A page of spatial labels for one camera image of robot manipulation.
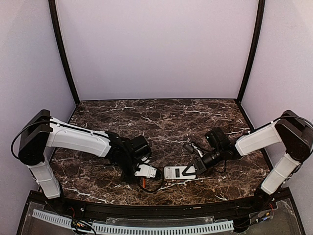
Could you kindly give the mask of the white remote control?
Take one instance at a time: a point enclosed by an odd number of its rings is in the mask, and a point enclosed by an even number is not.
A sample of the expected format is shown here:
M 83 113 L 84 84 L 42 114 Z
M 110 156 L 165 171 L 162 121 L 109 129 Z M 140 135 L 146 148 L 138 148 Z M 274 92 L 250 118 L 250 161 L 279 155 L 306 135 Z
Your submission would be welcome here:
M 164 177 L 166 180 L 189 180 L 195 178 L 186 178 L 182 176 L 183 170 L 186 166 L 165 166 Z

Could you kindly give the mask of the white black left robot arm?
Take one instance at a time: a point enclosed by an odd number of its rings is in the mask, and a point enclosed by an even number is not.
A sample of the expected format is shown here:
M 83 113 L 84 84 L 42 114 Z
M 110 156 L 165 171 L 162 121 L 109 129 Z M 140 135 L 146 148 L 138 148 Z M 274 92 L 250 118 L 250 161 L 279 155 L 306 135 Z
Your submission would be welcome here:
M 154 178 L 157 169 L 147 163 L 151 149 L 143 136 L 123 138 L 110 131 L 93 131 L 62 122 L 40 110 L 15 136 L 19 152 L 13 156 L 34 175 L 47 199 L 61 197 L 61 186 L 45 157 L 47 147 L 65 148 L 106 158 L 122 169 L 121 180 L 134 184 L 139 177 Z

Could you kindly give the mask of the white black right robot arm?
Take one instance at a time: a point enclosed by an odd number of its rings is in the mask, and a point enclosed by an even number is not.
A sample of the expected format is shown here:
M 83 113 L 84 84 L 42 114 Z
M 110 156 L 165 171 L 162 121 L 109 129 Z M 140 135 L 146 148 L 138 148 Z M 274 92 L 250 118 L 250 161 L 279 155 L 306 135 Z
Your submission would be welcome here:
M 240 159 L 254 151 L 282 143 L 285 153 L 259 186 L 267 195 L 274 194 L 313 153 L 313 124 L 291 110 L 235 141 L 231 141 L 220 127 L 211 129 L 205 137 L 211 151 L 193 142 L 184 146 L 192 153 L 196 152 L 197 157 L 184 169 L 183 176 L 200 175 L 221 161 Z

